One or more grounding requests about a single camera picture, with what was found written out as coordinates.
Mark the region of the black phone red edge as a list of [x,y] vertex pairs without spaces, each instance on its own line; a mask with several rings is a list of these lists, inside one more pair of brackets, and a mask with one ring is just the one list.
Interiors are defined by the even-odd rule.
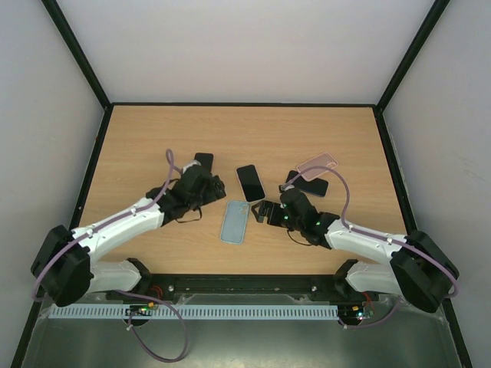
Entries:
[[196,153],[194,156],[195,161],[197,161],[203,168],[212,171],[214,155],[212,153]]

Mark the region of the light blue phone case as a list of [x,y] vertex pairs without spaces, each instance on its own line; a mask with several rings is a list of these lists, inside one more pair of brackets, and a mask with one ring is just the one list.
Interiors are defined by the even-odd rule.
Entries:
[[227,244],[242,244],[246,233],[248,217],[249,203],[228,201],[219,236],[220,240]]

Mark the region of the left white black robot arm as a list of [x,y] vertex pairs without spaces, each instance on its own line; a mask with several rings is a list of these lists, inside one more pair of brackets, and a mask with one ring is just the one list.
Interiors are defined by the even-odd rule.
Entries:
[[197,162],[178,179],[151,189],[127,209],[91,225],[68,229],[59,225],[46,235],[33,261],[35,287],[58,307],[84,295],[106,291],[143,291],[146,268],[136,259],[103,261],[103,257],[145,232],[178,221],[189,211],[225,198],[223,181]]

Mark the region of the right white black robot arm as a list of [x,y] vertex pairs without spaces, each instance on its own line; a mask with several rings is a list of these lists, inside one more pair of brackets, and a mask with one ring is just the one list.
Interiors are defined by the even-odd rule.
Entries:
[[341,299],[360,292],[397,294],[433,313],[456,290],[459,272],[425,232],[392,235],[357,227],[339,215],[319,212],[298,189],[287,189],[279,202],[262,200],[252,207],[257,222],[297,231],[307,245],[348,251],[374,261],[356,261],[334,282]]

